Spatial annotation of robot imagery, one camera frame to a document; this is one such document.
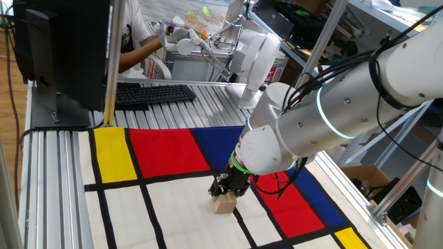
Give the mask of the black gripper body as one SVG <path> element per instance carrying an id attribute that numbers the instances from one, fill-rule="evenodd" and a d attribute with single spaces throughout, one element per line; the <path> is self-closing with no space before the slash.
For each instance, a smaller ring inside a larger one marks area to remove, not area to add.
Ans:
<path id="1" fill-rule="evenodd" d="M 237 168 L 233 167 L 230 170 L 228 170 L 228 175 L 230 176 L 229 180 L 229 187 L 230 191 L 233 193 L 233 190 L 242 189 L 245 187 L 250 187 L 250 174 L 241 172 Z"/>

